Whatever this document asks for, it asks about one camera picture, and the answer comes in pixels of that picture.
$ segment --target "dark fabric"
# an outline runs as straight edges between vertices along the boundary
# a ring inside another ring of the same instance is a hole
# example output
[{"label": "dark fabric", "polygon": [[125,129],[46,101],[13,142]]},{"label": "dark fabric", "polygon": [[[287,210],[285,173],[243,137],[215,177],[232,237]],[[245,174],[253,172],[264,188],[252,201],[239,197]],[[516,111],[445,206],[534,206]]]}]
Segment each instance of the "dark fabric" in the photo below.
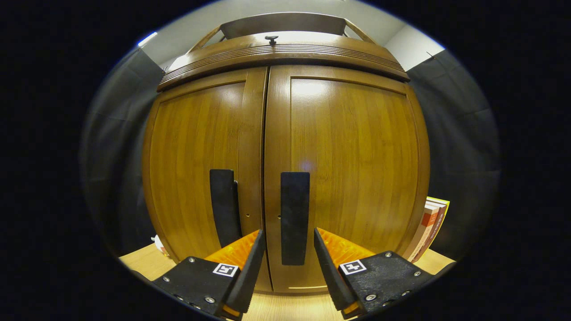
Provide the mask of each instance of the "dark fabric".
[{"label": "dark fabric", "polygon": [[407,71],[428,131],[428,195],[450,201],[431,249],[458,260],[493,211],[500,182],[500,141],[490,105],[476,81],[444,50]]},{"label": "dark fabric", "polygon": [[142,50],[111,70],[91,101],[81,137],[83,192],[115,255],[152,243],[144,201],[141,155],[147,117],[163,71]]}]

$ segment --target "wooden table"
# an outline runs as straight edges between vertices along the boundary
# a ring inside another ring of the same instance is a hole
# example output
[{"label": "wooden table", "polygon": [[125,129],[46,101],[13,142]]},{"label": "wooden table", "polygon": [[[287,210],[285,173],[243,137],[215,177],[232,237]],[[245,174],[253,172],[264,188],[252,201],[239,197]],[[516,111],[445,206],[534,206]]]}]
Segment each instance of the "wooden table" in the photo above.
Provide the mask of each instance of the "wooden table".
[{"label": "wooden table", "polygon": [[[155,280],[176,266],[176,263],[159,252],[154,244],[119,259],[128,268],[141,273],[149,280]],[[428,249],[415,265],[428,273],[436,274],[452,262],[454,261],[446,256]],[[282,295],[254,292],[248,313],[244,314],[242,320],[343,321],[343,317],[341,312],[335,309],[329,293]]]}]

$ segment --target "door panel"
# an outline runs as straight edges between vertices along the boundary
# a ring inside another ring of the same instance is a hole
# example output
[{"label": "door panel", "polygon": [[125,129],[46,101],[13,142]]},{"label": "door panel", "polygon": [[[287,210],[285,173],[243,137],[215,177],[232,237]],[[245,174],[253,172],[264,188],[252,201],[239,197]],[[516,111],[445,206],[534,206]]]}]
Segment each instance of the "door panel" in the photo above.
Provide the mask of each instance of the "door panel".
[{"label": "door panel", "polygon": [[[326,291],[313,229],[373,252],[411,241],[428,191],[428,137],[408,85],[360,71],[271,67],[264,189],[274,291]],[[280,174],[310,174],[305,265],[281,263]]]},{"label": "door panel", "polygon": [[[263,226],[262,125],[267,68],[214,75],[161,94],[148,120],[143,184],[149,214],[179,262],[220,249],[210,170],[234,170],[242,235]],[[257,290],[271,291],[265,259]]]}]

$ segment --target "ceiling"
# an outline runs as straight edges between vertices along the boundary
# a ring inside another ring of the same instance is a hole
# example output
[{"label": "ceiling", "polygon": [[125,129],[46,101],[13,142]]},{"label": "ceiling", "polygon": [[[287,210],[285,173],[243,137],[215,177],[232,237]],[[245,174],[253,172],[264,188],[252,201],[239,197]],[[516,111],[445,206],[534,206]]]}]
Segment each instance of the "ceiling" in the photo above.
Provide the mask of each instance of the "ceiling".
[{"label": "ceiling", "polygon": [[[164,69],[222,23],[251,15],[286,11],[346,18],[380,45],[385,45],[406,25],[402,20],[357,0],[220,0],[185,14],[157,30],[158,34],[143,47],[143,51]],[[351,30],[348,30],[348,35],[359,38]]]}]

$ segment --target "wooden cabinet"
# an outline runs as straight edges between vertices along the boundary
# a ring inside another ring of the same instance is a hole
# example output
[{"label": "wooden cabinet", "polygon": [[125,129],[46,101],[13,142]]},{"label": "wooden cabinet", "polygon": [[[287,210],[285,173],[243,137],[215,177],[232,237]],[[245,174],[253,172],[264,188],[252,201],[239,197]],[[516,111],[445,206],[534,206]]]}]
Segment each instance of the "wooden cabinet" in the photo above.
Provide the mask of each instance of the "wooden cabinet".
[{"label": "wooden cabinet", "polygon": [[[256,289],[326,291],[313,228],[402,254],[428,192],[428,137],[386,49],[332,34],[272,34],[277,45],[245,35],[177,59],[147,122],[145,197],[173,259],[204,258],[220,249],[209,171],[234,170],[242,234],[266,231]],[[288,171],[310,177],[301,266],[282,265],[280,174]]]}]

